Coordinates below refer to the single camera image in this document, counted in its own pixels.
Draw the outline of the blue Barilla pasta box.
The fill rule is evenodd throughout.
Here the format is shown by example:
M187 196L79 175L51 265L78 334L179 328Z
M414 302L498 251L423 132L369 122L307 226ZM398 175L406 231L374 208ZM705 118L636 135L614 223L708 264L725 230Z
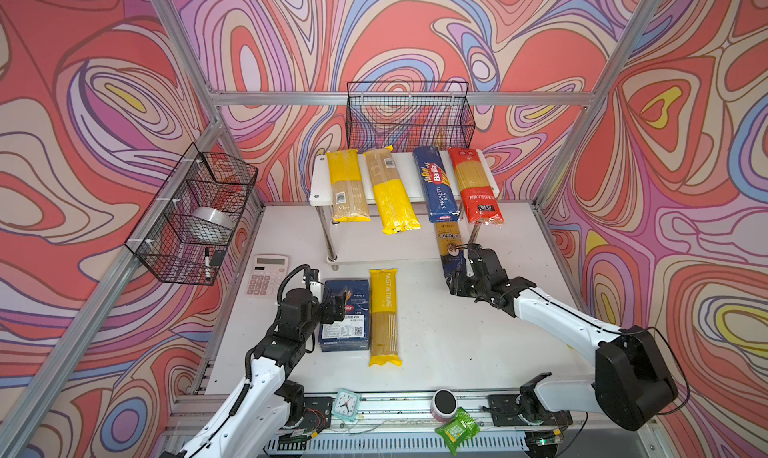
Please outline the blue Barilla pasta box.
M323 352L362 351L370 346L370 285L367 279L333 279L324 283L324 297L343 296L344 318L323 324L318 332Z

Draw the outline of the yellow Pastatime spaghetti bag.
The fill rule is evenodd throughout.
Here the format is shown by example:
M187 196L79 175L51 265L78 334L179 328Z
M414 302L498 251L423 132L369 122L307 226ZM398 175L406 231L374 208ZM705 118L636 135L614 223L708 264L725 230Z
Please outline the yellow Pastatime spaghetti bag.
M396 274L394 268L370 271L370 366L402 365L398 345Z

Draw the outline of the blue yellow Ankara spaghetti bag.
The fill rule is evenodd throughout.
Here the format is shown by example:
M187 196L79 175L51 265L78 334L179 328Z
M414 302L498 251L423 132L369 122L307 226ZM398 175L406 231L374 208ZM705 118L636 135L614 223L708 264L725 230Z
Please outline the blue yellow Ankara spaghetti bag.
M465 273L464 241L459 224L456 221L438 222L435 232L444 277L450 278L455 272Z

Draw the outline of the red spaghetti bag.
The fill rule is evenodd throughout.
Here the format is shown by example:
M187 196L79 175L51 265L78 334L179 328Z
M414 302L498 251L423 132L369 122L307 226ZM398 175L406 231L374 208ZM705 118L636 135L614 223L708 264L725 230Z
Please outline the red spaghetti bag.
M495 193L485 173L479 151L472 148L448 149L462 203L470 223L504 224Z

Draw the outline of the blue Barilla spaghetti box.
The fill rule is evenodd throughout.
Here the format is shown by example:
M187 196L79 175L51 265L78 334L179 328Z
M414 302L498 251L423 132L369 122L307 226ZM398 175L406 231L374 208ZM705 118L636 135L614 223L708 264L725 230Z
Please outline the blue Barilla spaghetti box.
M460 210L439 149L419 146L413 150L413 157L421 177L429 221L456 222L460 218Z

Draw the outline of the yellow clear spaghetti bag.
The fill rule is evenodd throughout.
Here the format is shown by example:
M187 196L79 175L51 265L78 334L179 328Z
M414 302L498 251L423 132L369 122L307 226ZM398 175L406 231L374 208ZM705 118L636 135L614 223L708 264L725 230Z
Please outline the yellow clear spaghetti bag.
M334 222L370 222L370 214L362 182L356 149L327 154Z

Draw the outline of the yellow narrow spaghetti bag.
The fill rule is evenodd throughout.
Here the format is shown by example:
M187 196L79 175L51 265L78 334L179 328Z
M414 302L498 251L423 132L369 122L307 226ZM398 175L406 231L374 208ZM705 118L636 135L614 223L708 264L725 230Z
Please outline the yellow narrow spaghetti bag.
M392 155L392 147L364 153L374 200L386 235L421 228Z

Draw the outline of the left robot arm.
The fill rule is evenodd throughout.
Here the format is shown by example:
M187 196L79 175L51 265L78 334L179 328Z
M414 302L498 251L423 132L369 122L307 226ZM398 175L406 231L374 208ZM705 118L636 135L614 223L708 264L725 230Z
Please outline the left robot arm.
M321 324L342 321L352 293L320 300L292 289L265 336L245 355L244 377L214 416L177 452L163 457L255 457L284 426L304 414L304 388L289 379Z

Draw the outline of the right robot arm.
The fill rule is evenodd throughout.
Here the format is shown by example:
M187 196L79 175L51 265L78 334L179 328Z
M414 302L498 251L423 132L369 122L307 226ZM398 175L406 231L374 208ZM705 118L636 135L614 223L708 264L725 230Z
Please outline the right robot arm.
M543 372L526 382L511 408L520 420L538 425L560 412L607 416L636 431L669 412L679 391L652 332L623 328L591 317L547 294L533 281L510 277L496 252L476 243L452 245L451 258L465 258L446 277L451 294L484 302L549 332L593 368L583 376Z

